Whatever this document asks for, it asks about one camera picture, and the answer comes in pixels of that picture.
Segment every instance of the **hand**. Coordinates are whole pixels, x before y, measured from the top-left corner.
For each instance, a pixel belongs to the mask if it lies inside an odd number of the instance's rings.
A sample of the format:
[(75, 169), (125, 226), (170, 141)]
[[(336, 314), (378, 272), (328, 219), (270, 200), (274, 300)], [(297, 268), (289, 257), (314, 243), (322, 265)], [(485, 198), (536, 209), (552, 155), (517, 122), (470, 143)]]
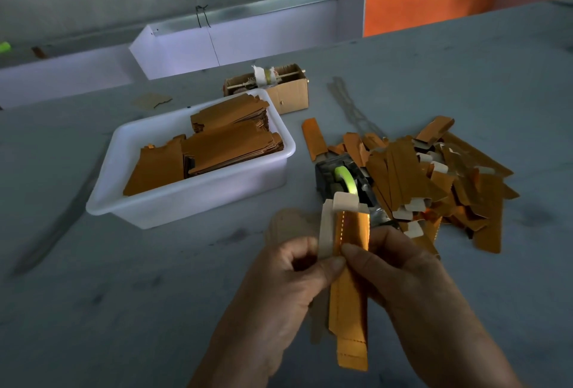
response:
[(191, 387), (266, 386), (318, 293), (344, 269), (316, 261), (318, 242), (299, 237), (264, 247), (223, 314)]
[(443, 265), (390, 226), (369, 251), (344, 244), (348, 265), (372, 286), (408, 361), (430, 387), (521, 387)]

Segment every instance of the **right hand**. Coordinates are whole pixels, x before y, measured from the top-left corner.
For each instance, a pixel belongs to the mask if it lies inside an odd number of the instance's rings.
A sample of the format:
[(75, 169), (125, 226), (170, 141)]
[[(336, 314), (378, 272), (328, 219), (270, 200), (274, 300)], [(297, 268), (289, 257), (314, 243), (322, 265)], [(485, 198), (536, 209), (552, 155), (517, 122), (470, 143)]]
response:
[(503, 352), (443, 265), (390, 226), (374, 228), (369, 251), (344, 244), (348, 265), (372, 288), (404, 352), (430, 387), (521, 387)]

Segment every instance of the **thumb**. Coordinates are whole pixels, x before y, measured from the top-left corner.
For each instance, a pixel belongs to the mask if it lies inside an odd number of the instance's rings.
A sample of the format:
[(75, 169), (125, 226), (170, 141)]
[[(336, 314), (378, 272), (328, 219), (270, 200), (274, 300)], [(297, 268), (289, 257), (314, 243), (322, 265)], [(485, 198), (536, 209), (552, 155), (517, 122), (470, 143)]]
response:
[(344, 257), (330, 257), (328, 259), (319, 260), (310, 268), (301, 272), (303, 279), (308, 284), (308, 292), (314, 298), (320, 291), (331, 285), (336, 278), (340, 276), (346, 260)]
[(348, 265), (358, 275), (372, 283), (382, 296), (385, 295), (384, 291), (396, 282), (399, 269), (392, 267), (377, 255), (348, 243), (340, 247), (340, 252), (346, 258)]

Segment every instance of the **green object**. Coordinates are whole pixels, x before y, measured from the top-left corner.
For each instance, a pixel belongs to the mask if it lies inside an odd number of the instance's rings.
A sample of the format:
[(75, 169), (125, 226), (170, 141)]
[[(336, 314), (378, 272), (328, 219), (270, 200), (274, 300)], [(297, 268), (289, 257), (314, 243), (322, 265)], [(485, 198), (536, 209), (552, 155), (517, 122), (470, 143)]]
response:
[(3, 41), (0, 43), (0, 53), (10, 52), (12, 50), (12, 46), (8, 41)]
[(338, 166), (334, 168), (334, 178), (336, 181), (343, 181), (348, 189), (348, 193), (358, 195), (358, 188), (352, 177), (350, 171), (345, 166)]

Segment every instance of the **pile of cardboard strips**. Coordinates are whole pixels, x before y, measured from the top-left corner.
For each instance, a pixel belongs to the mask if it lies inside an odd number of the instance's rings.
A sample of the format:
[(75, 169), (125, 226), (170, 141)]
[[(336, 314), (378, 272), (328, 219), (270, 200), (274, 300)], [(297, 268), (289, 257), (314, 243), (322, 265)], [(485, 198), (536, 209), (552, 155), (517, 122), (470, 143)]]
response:
[(185, 178), (283, 149), (269, 131), (268, 103), (243, 94), (191, 116), (195, 134), (177, 135), (167, 144), (141, 149), (123, 194), (135, 195)]
[(499, 253), (503, 200), (519, 196), (503, 181), (513, 172), (450, 133), (453, 124), (436, 117), (416, 136), (394, 142), (347, 133), (343, 143), (329, 147), (314, 118), (303, 123), (303, 133), (313, 161), (328, 152), (348, 153), (371, 179), (380, 206), (420, 247), (439, 256), (438, 230), (451, 223), (477, 248)]

